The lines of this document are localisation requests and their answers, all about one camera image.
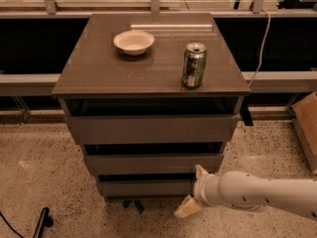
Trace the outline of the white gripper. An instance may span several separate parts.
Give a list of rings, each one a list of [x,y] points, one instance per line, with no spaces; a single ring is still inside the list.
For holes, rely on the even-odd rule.
[[[221,196],[218,189],[219,177],[209,174],[202,166],[196,165],[196,178],[194,184],[194,197],[188,195],[177,207],[174,216],[186,218],[196,214],[204,207],[213,207],[221,204]]]

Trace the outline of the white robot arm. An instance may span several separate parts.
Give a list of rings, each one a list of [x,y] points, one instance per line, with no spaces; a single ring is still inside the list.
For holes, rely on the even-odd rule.
[[[175,210],[178,218],[186,218],[206,207],[262,212],[269,206],[317,220],[316,179],[259,178],[238,171],[216,176],[200,165],[195,168],[193,193]]]

